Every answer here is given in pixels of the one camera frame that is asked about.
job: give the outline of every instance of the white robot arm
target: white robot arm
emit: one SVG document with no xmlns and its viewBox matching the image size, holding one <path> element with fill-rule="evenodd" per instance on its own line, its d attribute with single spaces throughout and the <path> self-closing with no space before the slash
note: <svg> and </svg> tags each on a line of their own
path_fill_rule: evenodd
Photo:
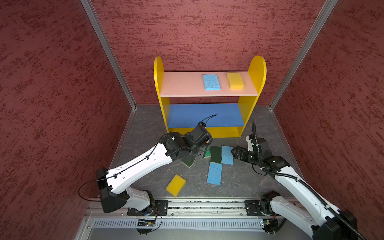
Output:
<svg viewBox="0 0 384 240">
<path fill-rule="evenodd" d="M 252 134 L 246 137 L 248 149 L 235 147 L 235 159 L 258 165 L 262 171 L 287 188 L 307 211 L 291 204 L 279 193 L 264 194 L 258 210 L 264 215 L 279 214 L 298 226 L 314 240 L 365 239 L 357 231 L 356 217 L 349 211 L 341 211 L 309 186 L 281 156 L 273 156 L 265 139 Z"/>
<path fill-rule="evenodd" d="M 100 201 L 105 213 L 123 206 L 150 213 L 155 202 L 150 191 L 139 191 L 129 187 L 133 182 L 154 169 L 172 161 L 194 155 L 203 158 L 212 136 L 200 122 L 191 132 L 181 135 L 170 132 L 147 152 L 119 167 L 101 168 L 96 172 L 100 190 Z"/>
</svg>

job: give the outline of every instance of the aluminum frame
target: aluminum frame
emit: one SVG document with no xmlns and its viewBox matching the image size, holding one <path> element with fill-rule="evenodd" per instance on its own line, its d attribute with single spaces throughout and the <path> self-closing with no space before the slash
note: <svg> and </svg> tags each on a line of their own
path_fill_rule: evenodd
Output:
<svg viewBox="0 0 384 240">
<path fill-rule="evenodd" d="M 89 20 L 91 21 L 93 29 L 95 30 L 96 35 L 99 38 L 99 41 L 105 51 L 105 54 L 108 57 L 109 62 L 111 63 L 111 66 L 116 74 L 116 77 L 120 82 L 120 85 L 125 93 L 125 96 L 127 97 L 129 104 L 131 105 L 131 108 L 135 109 L 137 106 L 135 99 L 133 98 L 131 90 L 129 89 L 127 81 L 125 80 L 125 77 L 119 66 L 119 63 L 115 57 L 115 54 L 113 53 L 113 50 L 111 48 L 111 45 L 109 44 L 107 36 L 104 33 L 103 27 L 101 26 L 99 18 L 97 17 L 97 14 L 92 5 L 92 2 L 90 0 L 80 0 L 80 1 L 85 9 L 85 12 L 88 15 Z"/>
<path fill-rule="evenodd" d="M 283 95 L 285 89 L 287 88 L 288 84 L 290 83 L 291 79 L 293 78 L 293 75 L 296 73 L 297 69 L 299 68 L 301 62 L 303 61 L 305 55 L 311 48 L 314 40 L 316 39 L 317 35 L 319 34 L 320 30 L 322 29 L 324 23 L 328 19 L 329 15 L 331 14 L 334 6 L 338 0 L 326 0 L 323 7 L 321 8 L 319 15 L 317 16 L 315 22 L 312 25 L 312 28 L 310 29 L 307 37 L 305 38 L 303 44 L 301 45 L 301 48 L 299 52 L 296 55 L 296 58 L 293 60 L 293 63 L 291 67 L 289 68 L 287 74 L 285 75 L 283 82 L 281 83 L 279 89 L 277 90 L 275 96 L 272 99 L 272 102 L 270 104 L 270 108 L 273 110 L 277 103 L 279 102 L 281 96 Z"/>
</svg>

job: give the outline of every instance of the gray marble floor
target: gray marble floor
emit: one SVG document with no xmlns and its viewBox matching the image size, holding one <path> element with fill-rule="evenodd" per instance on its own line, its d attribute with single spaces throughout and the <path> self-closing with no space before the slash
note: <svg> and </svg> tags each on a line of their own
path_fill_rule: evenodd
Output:
<svg viewBox="0 0 384 240">
<path fill-rule="evenodd" d="M 265 106 L 256 106 L 240 138 L 216 138 L 214 146 L 247 147 L 245 136 L 251 134 L 252 121 L 256 121 L 257 136 L 268 141 L 274 155 L 285 158 L 297 172 L 297 163 L 289 158 L 283 142 L 274 124 L 272 116 Z M 166 133 L 159 106 L 141 105 L 135 113 L 123 151 L 118 161 L 122 165 L 152 147 L 162 134 Z M 259 197 L 275 190 L 284 197 L 292 197 L 288 190 L 270 176 L 256 174 L 250 164 L 236 161 L 234 165 L 223 164 L 221 185 L 207 183 L 209 160 L 196 160 L 191 168 L 180 161 L 174 161 L 155 169 L 134 182 L 131 187 L 150 190 L 155 197 L 171 196 L 165 188 L 175 174 L 187 180 L 180 197 Z"/>
</svg>

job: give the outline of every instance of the ventilation grille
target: ventilation grille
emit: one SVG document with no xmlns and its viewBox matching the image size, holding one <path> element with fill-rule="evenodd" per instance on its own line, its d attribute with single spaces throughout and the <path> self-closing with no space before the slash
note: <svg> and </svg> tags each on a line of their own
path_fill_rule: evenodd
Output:
<svg viewBox="0 0 384 240">
<path fill-rule="evenodd" d="M 137 227 L 136 219 L 121 218 L 96 218 L 93 228 L 152 228 Z M 161 219 L 157 218 L 156 225 L 159 226 Z M 260 219 L 206 219 L 206 218 L 164 218 L 161 228 L 193 228 L 193 229 L 262 229 Z"/>
</svg>

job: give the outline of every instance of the sponge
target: sponge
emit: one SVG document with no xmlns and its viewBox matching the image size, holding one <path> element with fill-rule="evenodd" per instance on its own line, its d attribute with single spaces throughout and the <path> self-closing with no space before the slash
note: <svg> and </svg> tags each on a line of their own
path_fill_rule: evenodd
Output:
<svg viewBox="0 0 384 240">
<path fill-rule="evenodd" d="M 209 150 L 209 147 L 208 147 L 208 148 L 207 148 L 207 151 L 206 151 L 206 153 L 205 153 L 204 158 L 209 158 L 209 157 L 211 157 L 211 151 Z"/>
<path fill-rule="evenodd" d="M 221 163 L 233 165 L 232 149 L 233 147 L 221 146 Z"/>
<path fill-rule="evenodd" d="M 166 190 L 174 197 L 177 197 L 186 182 L 187 181 L 185 179 L 176 174 L 172 181 L 168 184 Z"/>
<path fill-rule="evenodd" d="M 205 90 L 220 90 L 220 84 L 216 74 L 203 74 Z"/>
<path fill-rule="evenodd" d="M 220 185 L 222 170 L 223 170 L 223 165 L 215 162 L 210 162 L 207 183 Z"/>
<path fill-rule="evenodd" d="M 192 167 L 193 163 L 195 162 L 196 157 L 192 154 L 188 157 L 185 157 L 181 160 L 182 163 L 184 163 L 187 167 Z"/>
<path fill-rule="evenodd" d="M 244 82 L 240 73 L 227 73 L 229 88 L 232 90 L 239 90 L 244 88 Z"/>
<path fill-rule="evenodd" d="M 221 148 L 217 146 L 209 147 L 211 152 L 210 162 L 221 163 Z"/>
</svg>

